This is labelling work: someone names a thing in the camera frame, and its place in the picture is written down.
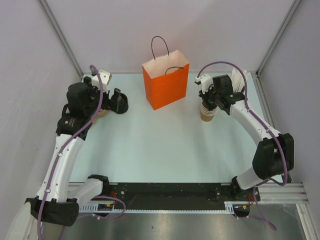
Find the brown pulp cup carrier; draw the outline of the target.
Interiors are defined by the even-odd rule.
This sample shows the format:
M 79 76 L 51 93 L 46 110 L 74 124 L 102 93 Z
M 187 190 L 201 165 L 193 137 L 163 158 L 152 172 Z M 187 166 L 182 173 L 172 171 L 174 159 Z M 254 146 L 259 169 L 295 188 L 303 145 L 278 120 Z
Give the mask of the brown pulp cup carrier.
M 101 117 L 104 117 L 106 114 L 108 114 L 110 111 L 109 110 L 106 110 L 106 109 L 100 109 L 98 114 L 97 114 L 97 118 L 101 118 Z

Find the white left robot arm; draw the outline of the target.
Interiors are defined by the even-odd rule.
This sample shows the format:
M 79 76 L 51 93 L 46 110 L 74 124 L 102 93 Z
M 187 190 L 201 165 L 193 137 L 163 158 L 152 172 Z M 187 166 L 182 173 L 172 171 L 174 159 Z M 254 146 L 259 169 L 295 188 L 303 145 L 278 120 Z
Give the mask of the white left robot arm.
M 83 205 L 94 197 L 105 200 L 110 196 L 108 177 L 98 174 L 90 175 L 84 184 L 68 193 L 77 155 L 93 120 L 100 110 L 117 113 L 121 101 L 127 100 L 117 88 L 109 96 L 110 79 L 110 74 L 101 73 L 68 87 L 67 104 L 57 123 L 55 148 L 45 179 L 36 196 L 26 199 L 31 204 L 31 215 L 40 222 L 70 227 Z

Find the orange paper bag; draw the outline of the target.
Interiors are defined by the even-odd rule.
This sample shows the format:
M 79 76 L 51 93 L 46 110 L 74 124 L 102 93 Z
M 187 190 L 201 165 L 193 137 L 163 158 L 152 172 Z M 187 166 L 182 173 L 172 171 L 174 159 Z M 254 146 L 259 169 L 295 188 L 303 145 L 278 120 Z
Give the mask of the orange paper bag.
M 187 94 L 190 62 L 179 51 L 166 48 L 167 54 L 142 64 L 146 99 L 154 110 L 158 110 Z

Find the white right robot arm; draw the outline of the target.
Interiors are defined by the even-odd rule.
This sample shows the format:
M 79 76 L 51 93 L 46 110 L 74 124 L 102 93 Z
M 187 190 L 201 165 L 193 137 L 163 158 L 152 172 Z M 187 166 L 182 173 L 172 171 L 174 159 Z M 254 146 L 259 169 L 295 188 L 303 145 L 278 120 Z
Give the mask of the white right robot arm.
M 225 74 L 210 77 L 203 74 L 195 79 L 201 86 L 202 115 L 213 116 L 217 110 L 226 112 L 236 120 L 256 144 L 252 166 L 231 180 L 230 194 L 242 201 L 249 190 L 259 184 L 281 176 L 280 185 L 288 182 L 288 172 L 294 168 L 294 139 L 289 133 L 282 134 L 265 120 L 261 119 L 245 101 L 242 91 L 235 92 L 231 78 Z

